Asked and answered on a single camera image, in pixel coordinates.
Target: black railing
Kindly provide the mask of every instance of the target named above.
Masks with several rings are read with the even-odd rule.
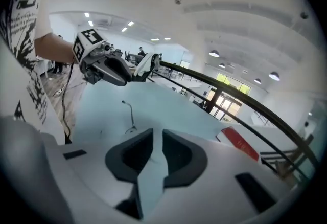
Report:
[[[316,159],[314,153],[309,148],[309,146],[303,141],[303,139],[286,123],[284,122],[280,117],[278,117],[275,113],[273,113],[271,110],[260,104],[257,100],[251,98],[250,96],[244,94],[243,92],[237,90],[236,88],[229,86],[227,84],[224,84],[214,78],[208,77],[207,75],[204,75],[202,73],[183,68],[168,62],[161,61],[160,65],[165,67],[165,69],[159,68],[157,71],[153,71],[151,77],[155,75],[159,77],[163,77],[170,82],[176,84],[177,86],[181,87],[182,89],[190,92],[194,96],[200,98],[203,101],[207,102],[207,106],[205,108],[205,111],[207,113],[210,113],[213,107],[216,107],[218,110],[223,111],[225,114],[230,116],[232,119],[234,119],[236,122],[240,123],[242,126],[247,128],[249,131],[251,131],[253,134],[255,134],[258,138],[260,138],[262,141],[264,141],[268,146],[270,146],[273,150],[275,150],[276,154],[279,154],[281,158],[285,160],[286,163],[288,163],[290,166],[292,166],[288,172],[293,172],[294,170],[297,170],[302,176],[303,179],[307,180],[307,176],[299,169],[299,163],[294,163],[288,156],[286,156],[282,151],[280,151],[274,144],[272,144],[269,140],[267,140],[263,135],[261,135],[259,132],[257,132],[254,128],[246,124],[244,121],[239,119],[238,117],[234,116],[227,110],[223,109],[222,107],[218,106],[216,104],[216,101],[218,97],[221,95],[221,93],[224,91],[227,94],[230,94],[231,96],[237,98],[238,100],[242,101],[244,104],[251,107],[253,110],[255,110],[258,114],[261,114],[264,116],[267,120],[269,120],[273,125],[275,125],[278,129],[280,129],[292,142],[294,142],[297,147],[298,151],[303,153],[303,156],[305,158],[308,158],[309,161],[313,164],[313,166],[316,168],[318,166],[318,160]],[[187,75],[190,80],[195,79],[196,81],[201,81],[204,83],[207,83],[213,87],[215,87],[215,94],[212,97],[211,100],[208,100],[207,98],[201,96],[200,94],[194,92],[193,90],[187,88],[186,86],[183,86],[182,84],[176,82],[176,78],[181,78],[181,80],[184,79],[185,75]],[[264,165],[269,165],[269,163],[261,158],[262,163]]]
[[[169,80],[170,82],[173,82],[174,84],[176,84],[177,86],[185,89],[186,91],[190,92],[191,94],[195,95],[196,97],[200,98],[203,101],[207,101],[207,99],[203,96],[201,96],[200,94],[196,93],[195,91],[183,86],[182,84],[165,77],[164,75],[161,75],[158,72],[153,72],[155,74],[157,74],[160,77],[163,77],[167,80]],[[306,175],[281,151],[279,150],[274,144],[272,144],[269,140],[267,140],[262,134],[260,134],[259,132],[257,132],[254,128],[250,127],[249,125],[247,125],[244,121],[242,121],[241,119],[239,119],[238,117],[234,116],[233,114],[231,114],[230,112],[228,112],[227,110],[223,109],[222,107],[218,106],[217,104],[214,104],[214,107],[218,108],[219,110],[223,111],[224,113],[226,113],[227,115],[229,115],[231,118],[233,118],[236,122],[240,123],[242,126],[244,126],[246,129],[250,130],[253,134],[255,134],[259,139],[261,139],[262,141],[264,141],[269,147],[271,147],[273,150],[276,151],[276,153],[278,153],[283,159],[285,159],[285,161],[287,161],[290,165],[292,165],[305,179],[307,178]]]
[[[268,119],[266,119],[264,116],[262,116],[258,112],[255,111],[254,114],[256,115],[256,117],[258,117],[258,119],[260,119],[260,121],[262,122],[263,125],[273,126],[273,124]]]
[[[214,78],[208,77],[202,73],[190,70],[190,69],[186,69],[168,62],[164,62],[161,61],[160,62],[161,66],[164,66],[166,68],[169,68],[171,70],[176,70],[178,72],[187,74],[190,77],[196,78],[199,81],[205,82],[215,88],[216,92],[215,95],[213,96],[211,101],[208,101],[207,99],[205,99],[203,96],[192,92],[192,94],[194,94],[195,96],[199,97],[202,100],[205,100],[208,102],[207,108],[206,108],[206,112],[210,112],[212,110],[212,108],[215,106],[216,108],[222,110],[223,112],[225,112],[227,115],[229,115],[231,118],[233,118],[235,121],[239,122],[240,124],[242,124],[243,126],[245,126],[247,129],[249,129],[251,132],[253,132],[255,135],[257,135],[260,139],[262,139],[263,141],[267,141],[261,134],[259,134],[255,129],[251,128],[249,125],[247,125],[245,122],[243,122],[242,120],[240,120],[239,118],[237,118],[236,116],[232,115],[231,113],[229,113],[228,111],[224,110],[222,107],[219,107],[218,105],[216,105],[216,101],[219,97],[219,95],[222,93],[222,91],[232,95],[233,97],[239,99],[240,101],[242,101],[244,104],[248,105],[249,107],[251,107],[253,110],[257,111],[258,113],[262,114],[266,119],[268,119],[272,124],[274,124],[278,129],[280,129],[292,142],[294,142],[297,147],[305,154],[305,156],[307,156],[307,158],[309,159],[309,161],[313,164],[313,166],[316,168],[318,166],[318,160],[316,159],[314,153],[312,152],[312,150],[308,147],[308,145],[303,141],[303,139],[285,122],[283,121],[280,117],[278,117],[275,113],[273,113],[271,110],[269,110],[267,107],[265,107],[264,105],[262,105],[261,103],[259,103],[257,100],[251,98],[250,96],[244,94],[243,92],[237,90],[236,88],[229,86],[227,84],[224,84]],[[170,80],[171,82],[185,88],[186,90],[188,90],[190,92],[190,90],[186,87],[184,87],[183,85],[176,83],[176,81]],[[280,153],[281,151],[274,147],[273,148],[276,152]],[[290,162],[288,157],[286,155],[281,155],[286,161],[288,161],[290,163],[290,165],[292,165],[293,167],[295,166],[293,162]]]

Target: ceiling light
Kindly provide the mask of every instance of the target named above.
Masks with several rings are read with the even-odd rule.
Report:
[[[279,78],[279,75],[276,71],[273,71],[272,73],[269,74],[269,77],[272,78],[273,80],[280,81],[281,79]]]
[[[209,55],[210,55],[210,56],[213,56],[213,57],[215,57],[215,58],[219,58],[219,52],[216,51],[216,50],[212,50],[212,51],[210,51]]]
[[[261,84],[261,80],[260,79],[255,79],[254,80],[256,83],[258,83],[258,84]]]

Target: white ceiling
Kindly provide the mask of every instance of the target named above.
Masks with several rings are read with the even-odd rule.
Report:
[[[88,26],[88,21],[91,20],[94,27],[98,28],[99,30],[116,33],[121,36],[134,38],[153,45],[173,43],[173,40],[164,40],[164,38],[167,38],[167,36],[161,35],[143,24],[134,23],[133,26],[128,26],[127,24],[131,21],[129,19],[92,12],[89,12],[90,17],[85,17],[83,12],[67,12],[61,15],[68,19],[76,27]],[[121,30],[124,27],[126,27],[127,30],[122,32]],[[151,41],[153,38],[159,38],[160,40]]]
[[[245,79],[259,77],[263,84],[268,84],[270,72],[282,76],[325,47],[320,26],[306,0],[181,0],[180,5],[174,0],[92,0],[93,4],[100,1],[108,7],[97,7],[95,12],[106,13],[103,19],[110,18],[111,29],[119,30],[130,19],[136,19],[138,25],[130,29],[130,36],[144,40],[154,35],[172,37],[198,56],[206,56],[206,63],[236,64],[249,71]],[[64,6],[53,9],[64,10]],[[309,18],[302,19],[301,12]],[[213,49],[219,51],[220,58],[208,57]]]

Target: person in background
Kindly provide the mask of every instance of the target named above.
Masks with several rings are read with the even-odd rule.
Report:
[[[206,106],[207,106],[206,101],[203,100],[203,101],[200,103],[199,106],[200,106],[201,109],[205,109]]]
[[[306,128],[309,125],[308,121],[305,122],[304,127],[300,130],[300,132],[298,133],[298,135],[302,138],[302,139],[306,139],[307,137],[307,132],[306,132]]]
[[[57,73],[58,73],[58,69],[59,69],[59,73],[60,73],[60,74],[65,74],[65,72],[62,71],[62,65],[63,65],[63,64],[62,64],[61,62],[57,62],[57,61],[55,61],[55,68],[53,69],[53,73],[54,73],[54,74],[57,74]]]
[[[143,51],[142,47],[139,48],[138,55],[145,56],[145,52]]]

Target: black rubber pad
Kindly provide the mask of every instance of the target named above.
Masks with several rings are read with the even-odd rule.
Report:
[[[264,212],[276,203],[250,173],[242,173],[236,175],[235,178],[259,213]]]
[[[206,169],[205,151],[171,131],[162,131],[162,151],[168,164],[164,187],[185,187],[192,184]]]
[[[106,154],[105,163],[120,181],[137,183],[153,150],[153,129],[150,128],[132,139],[112,147]]]
[[[84,151],[83,149],[79,149],[72,152],[64,153],[63,156],[65,157],[66,160],[70,160],[85,154],[87,154],[86,151]]]

